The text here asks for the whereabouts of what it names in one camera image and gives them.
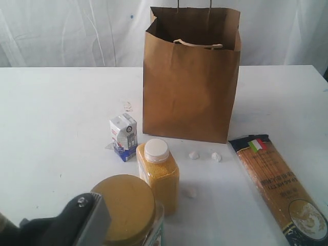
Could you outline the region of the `yellow millet bottle white cap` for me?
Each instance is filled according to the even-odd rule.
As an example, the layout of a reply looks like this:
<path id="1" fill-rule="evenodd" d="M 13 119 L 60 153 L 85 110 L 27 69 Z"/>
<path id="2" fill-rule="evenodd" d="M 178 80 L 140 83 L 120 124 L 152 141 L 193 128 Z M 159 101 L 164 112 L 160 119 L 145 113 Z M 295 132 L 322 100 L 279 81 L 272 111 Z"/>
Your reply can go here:
<path id="1" fill-rule="evenodd" d="M 161 202 L 165 215 L 178 209 L 179 167 L 168 144 L 153 138 L 136 148 L 139 177 L 151 188 L 154 197 Z"/>

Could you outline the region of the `brown paper bag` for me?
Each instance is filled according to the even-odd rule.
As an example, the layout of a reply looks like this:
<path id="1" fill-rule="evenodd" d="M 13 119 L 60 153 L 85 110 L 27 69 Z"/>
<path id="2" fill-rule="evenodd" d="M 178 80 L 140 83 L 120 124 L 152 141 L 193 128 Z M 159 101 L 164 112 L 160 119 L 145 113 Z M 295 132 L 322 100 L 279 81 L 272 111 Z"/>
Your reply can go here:
<path id="1" fill-rule="evenodd" d="M 143 56 L 143 132 L 226 143 L 240 63 L 240 12 L 152 7 L 151 20 Z"/>

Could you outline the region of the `clear jar with gold lid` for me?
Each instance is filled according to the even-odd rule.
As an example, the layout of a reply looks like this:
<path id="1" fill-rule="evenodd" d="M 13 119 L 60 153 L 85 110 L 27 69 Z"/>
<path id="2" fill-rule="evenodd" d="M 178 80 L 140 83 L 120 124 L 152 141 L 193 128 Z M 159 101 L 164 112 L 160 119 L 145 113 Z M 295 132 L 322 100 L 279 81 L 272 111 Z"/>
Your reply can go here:
<path id="1" fill-rule="evenodd" d="M 119 174 L 91 191 L 103 197 L 111 219 L 103 245 L 164 245 L 164 208 L 145 181 Z"/>

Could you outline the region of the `small white milk carton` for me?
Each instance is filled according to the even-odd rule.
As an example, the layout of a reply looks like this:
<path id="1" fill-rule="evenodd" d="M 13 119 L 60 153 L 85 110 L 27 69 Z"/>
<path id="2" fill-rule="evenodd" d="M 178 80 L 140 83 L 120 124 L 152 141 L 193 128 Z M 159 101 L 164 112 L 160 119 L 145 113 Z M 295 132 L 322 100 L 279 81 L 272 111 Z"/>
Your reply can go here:
<path id="1" fill-rule="evenodd" d="M 128 114 L 110 120 L 111 137 L 115 153 L 124 161 L 136 155 L 137 122 Z"/>

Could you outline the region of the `white paper ball upper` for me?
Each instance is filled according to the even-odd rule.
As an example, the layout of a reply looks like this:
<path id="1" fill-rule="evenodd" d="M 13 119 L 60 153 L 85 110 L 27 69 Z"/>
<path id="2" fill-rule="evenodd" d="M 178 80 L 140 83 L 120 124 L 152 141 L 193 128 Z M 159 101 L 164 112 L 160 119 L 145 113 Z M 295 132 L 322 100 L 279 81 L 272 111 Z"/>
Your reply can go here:
<path id="1" fill-rule="evenodd" d="M 191 160 L 197 160 L 200 158 L 199 153 L 197 151 L 192 151 L 189 153 L 189 158 Z"/>

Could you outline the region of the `white paper ball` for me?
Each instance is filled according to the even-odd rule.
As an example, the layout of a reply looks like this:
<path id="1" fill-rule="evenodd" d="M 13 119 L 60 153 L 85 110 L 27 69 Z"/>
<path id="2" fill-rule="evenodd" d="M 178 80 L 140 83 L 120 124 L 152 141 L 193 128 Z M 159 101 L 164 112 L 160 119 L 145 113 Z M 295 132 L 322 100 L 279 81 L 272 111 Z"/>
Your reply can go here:
<path id="1" fill-rule="evenodd" d="M 194 199 L 197 197 L 197 191 L 194 188 L 187 188 L 185 194 L 188 198 Z"/>
<path id="2" fill-rule="evenodd" d="M 211 158 L 216 162 L 221 162 L 222 160 L 222 156 L 217 152 L 213 152 Z"/>
<path id="3" fill-rule="evenodd" d="M 197 151 L 192 151 L 189 153 L 189 158 L 191 160 L 197 160 L 200 158 L 199 153 Z"/>

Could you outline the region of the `white paper ball right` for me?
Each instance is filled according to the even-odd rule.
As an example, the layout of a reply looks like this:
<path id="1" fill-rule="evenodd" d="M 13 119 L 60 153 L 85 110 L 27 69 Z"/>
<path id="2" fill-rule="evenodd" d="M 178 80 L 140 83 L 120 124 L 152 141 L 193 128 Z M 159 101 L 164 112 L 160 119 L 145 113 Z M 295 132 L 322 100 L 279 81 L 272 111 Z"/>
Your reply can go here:
<path id="1" fill-rule="evenodd" d="M 221 162 L 222 160 L 222 156 L 217 152 L 213 152 L 211 158 L 216 162 Z"/>

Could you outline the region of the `white paper ball lower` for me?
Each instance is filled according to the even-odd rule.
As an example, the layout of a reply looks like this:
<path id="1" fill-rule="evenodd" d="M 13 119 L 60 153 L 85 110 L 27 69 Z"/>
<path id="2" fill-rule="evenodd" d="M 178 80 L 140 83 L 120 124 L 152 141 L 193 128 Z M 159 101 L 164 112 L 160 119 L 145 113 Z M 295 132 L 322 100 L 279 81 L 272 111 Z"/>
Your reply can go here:
<path id="1" fill-rule="evenodd" d="M 188 198 L 194 199 L 197 197 L 197 191 L 194 188 L 187 188 L 185 194 Z"/>

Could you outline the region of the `white curtain backdrop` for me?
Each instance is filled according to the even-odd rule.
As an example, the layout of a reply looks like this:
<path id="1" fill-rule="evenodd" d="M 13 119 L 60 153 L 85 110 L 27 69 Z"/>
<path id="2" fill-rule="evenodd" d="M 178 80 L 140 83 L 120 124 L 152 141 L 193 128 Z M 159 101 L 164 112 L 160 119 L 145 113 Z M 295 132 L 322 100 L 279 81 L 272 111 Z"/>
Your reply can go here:
<path id="1" fill-rule="evenodd" d="M 240 12 L 246 65 L 327 69 L 327 1 L 1 1 L 2 67 L 140 67 L 151 7 Z"/>

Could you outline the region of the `spaghetti packet with Italian flag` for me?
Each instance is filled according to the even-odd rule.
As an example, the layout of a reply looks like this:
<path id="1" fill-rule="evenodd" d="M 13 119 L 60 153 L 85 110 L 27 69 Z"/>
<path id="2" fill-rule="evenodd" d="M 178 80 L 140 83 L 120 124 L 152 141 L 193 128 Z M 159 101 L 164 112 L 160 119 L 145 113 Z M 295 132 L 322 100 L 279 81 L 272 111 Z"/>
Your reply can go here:
<path id="1" fill-rule="evenodd" d="M 327 245 L 327 219 L 267 134 L 229 141 L 290 245 Z"/>

